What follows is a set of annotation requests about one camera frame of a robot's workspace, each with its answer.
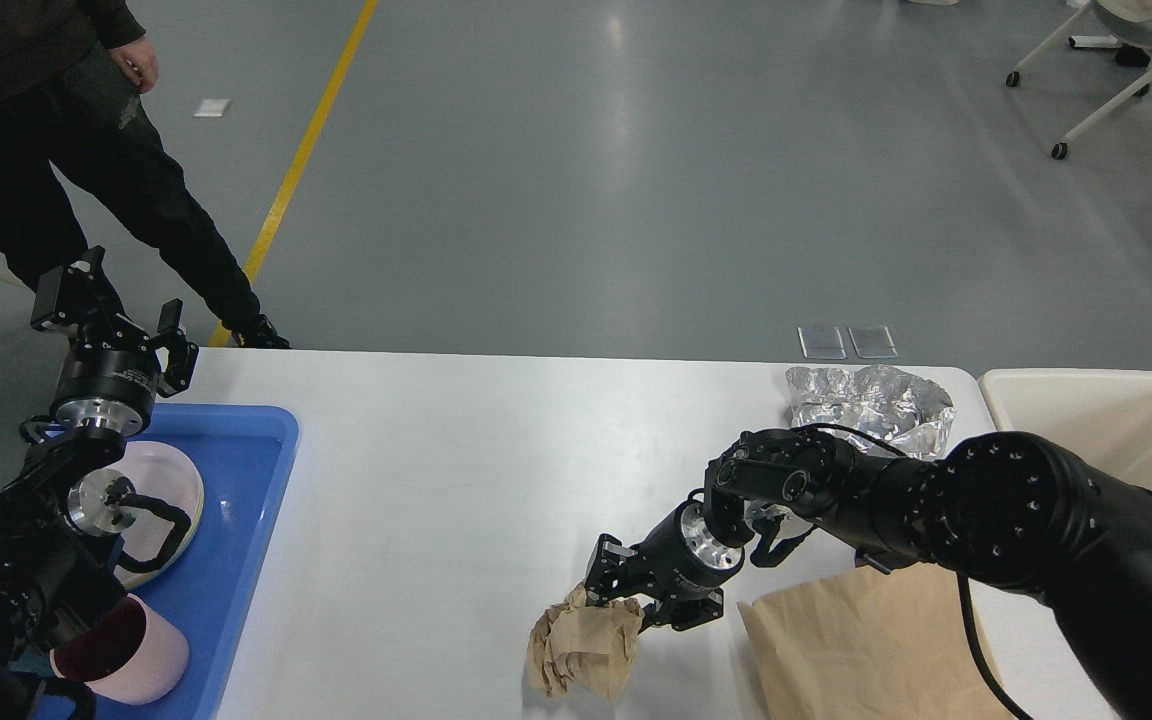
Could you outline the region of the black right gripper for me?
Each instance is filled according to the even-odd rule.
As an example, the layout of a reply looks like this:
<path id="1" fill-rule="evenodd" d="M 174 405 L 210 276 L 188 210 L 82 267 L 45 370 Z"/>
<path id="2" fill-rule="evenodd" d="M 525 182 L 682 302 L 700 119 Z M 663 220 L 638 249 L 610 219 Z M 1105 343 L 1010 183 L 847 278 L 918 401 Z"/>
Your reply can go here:
<path id="1" fill-rule="evenodd" d="M 685 632 L 723 617 L 723 583 L 742 569 L 745 550 L 710 532 L 699 500 L 687 500 L 643 541 L 596 538 L 582 588 L 591 606 L 645 594 L 639 632 L 667 626 Z"/>

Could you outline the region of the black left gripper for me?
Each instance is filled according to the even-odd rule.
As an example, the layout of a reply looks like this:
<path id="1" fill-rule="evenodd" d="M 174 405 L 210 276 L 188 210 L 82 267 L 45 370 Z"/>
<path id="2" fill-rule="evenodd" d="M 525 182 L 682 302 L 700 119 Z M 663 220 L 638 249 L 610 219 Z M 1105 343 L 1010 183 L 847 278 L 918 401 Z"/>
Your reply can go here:
<path id="1" fill-rule="evenodd" d="M 145 350 L 90 347 L 122 340 L 122 297 L 103 268 L 105 247 L 38 278 L 29 327 L 76 338 L 61 364 L 50 419 L 60 427 L 83 424 L 131 438 L 150 427 L 156 397 L 191 387 L 198 346 L 180 325 L 182 300 L 166 301 L 154 333 L 143 333 Z"/>

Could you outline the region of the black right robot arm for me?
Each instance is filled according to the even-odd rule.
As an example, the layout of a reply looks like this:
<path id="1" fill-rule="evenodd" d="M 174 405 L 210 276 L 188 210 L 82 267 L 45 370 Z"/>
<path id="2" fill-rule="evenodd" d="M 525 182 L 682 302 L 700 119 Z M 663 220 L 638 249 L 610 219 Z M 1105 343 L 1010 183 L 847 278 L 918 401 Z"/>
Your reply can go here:
<path id="1" fill-rule="evenodd" d="M 1018 430 L 935 461 L 865 454 L 826 424 L 742 433 L 644 541 L 600 536 L 589 601 L 645 594 L 646 629 L 710 623 L 742 564 L 796 548 L 780 511 L 882 573 L 931 562 L 1043 602 L 1116 714 L 1152 719 L 1152 488 Z"/>

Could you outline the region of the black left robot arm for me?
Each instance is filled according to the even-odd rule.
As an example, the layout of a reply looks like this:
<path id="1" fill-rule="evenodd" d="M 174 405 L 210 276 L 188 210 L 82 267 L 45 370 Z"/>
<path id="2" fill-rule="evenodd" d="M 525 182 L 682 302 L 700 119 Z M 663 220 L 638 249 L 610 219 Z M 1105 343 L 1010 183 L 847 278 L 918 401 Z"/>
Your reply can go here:
<path id="1" fill-rule="evenodd" d="M 0 491 L 0 719 L 29 719 L 41 698 L 91 719 L 96 697 L 77 680 L 17 673 L 28 647 L 55 650 L 90 632 L 126 588 L 115 570 L 169 564 L 192 520 L 116 478 L 90 484 L 150 427 L 157 397 L 192 381 L 198 346 L 180 328 L 182 302 L 165 302 L 156 331 L 132 323 L 103 270 L 105 251 L 38 279 L 31 325 L 63 333 L 67 357 L 50 411 L 20 423 L 26 460 Z"/>

